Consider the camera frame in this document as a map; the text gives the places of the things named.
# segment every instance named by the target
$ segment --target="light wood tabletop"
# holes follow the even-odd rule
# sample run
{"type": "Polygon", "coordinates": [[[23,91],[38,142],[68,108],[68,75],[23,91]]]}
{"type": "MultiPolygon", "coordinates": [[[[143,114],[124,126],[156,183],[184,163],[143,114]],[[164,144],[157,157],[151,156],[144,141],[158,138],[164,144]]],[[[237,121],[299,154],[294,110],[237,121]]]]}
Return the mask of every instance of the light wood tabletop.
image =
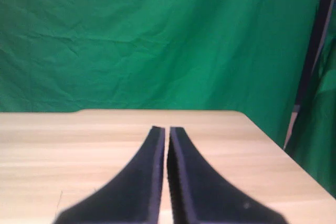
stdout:
{"type": "MultiPolygon", "coordinates": [[[[116,175],[152,125],[183,126],[224,178],[289,223],[336,223],[336,200],[245,115],[158,110],[0,113],[0,223],[51,223],[116,175]]],[[[172,223],[166,171],[159,220],[172,223]]]]}

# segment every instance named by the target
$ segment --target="wooden table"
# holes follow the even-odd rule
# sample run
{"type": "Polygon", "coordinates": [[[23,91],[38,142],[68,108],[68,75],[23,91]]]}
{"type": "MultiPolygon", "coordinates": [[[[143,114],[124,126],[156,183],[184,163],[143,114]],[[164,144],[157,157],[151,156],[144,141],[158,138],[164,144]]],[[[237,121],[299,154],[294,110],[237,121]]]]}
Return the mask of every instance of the wooden table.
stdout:
{"type": "MultiPolygon", "coordinates": [[[[51,223],[120,171],[151,125],[185,127],[222,176],[291,224],[336,223],[336,201],[245,115],[154,110],[0,113],[0,223],[51,223]]],[[[166,179],[160,223],[172,223],[166,179]]]]}

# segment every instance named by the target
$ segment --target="black object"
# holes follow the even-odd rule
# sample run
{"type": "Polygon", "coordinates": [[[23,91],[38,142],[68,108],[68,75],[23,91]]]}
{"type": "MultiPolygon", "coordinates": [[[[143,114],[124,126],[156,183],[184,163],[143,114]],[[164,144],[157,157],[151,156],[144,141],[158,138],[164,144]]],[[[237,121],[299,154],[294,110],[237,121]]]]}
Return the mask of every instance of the black object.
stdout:
{"type": "Polygon", "coordinates": [[[298,86],[295,105],[300,106],[307,93],[309,81],[324,45],[334,0],[320,0],[311,31],[305,63],[298,86]]]}
{"type": "Polygon", "coordinates": [[[175,224],[286,224],[217,173],[182,127],[170,130],[167,169],[175,224]]]}
{"type": "Polygon", "coordinates": [[[163,178],[164,129],[152,127],[129,164],[99,191],[62,212],[54,224],[155,224],[163,178]]]}

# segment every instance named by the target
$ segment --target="green backdrop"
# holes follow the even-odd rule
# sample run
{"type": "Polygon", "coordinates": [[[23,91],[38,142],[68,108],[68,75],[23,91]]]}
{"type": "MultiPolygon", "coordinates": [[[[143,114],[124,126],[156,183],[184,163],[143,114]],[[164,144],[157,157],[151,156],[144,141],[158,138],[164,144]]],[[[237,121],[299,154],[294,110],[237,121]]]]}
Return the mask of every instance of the green backdrop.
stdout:
{"type": "Polygon", "coordinates": [[[282,145],[319,0],[0,0],[0,110],[238,110],[282,145]]]}
{"type": "Polygon", "coordinates": [[[286,152],[336,198],[336,7],[286,152]]]}

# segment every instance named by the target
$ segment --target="wood grain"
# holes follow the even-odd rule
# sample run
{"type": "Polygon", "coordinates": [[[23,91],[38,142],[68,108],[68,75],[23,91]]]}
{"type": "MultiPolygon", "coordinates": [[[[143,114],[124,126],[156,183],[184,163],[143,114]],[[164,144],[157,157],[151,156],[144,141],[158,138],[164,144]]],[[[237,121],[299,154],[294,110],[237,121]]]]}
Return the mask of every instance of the wood grain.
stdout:
{"type": "MultiPolygon", "coordinates": [[[[0,223],[51,223],[120,171],[152,125],[185,127],[223,177],[291,224],[336,223],[336,200],[245,115],[154,110],[0,113],[0,223]]],[[[172,223],[166,179],[160,223],[172,223]]]]}

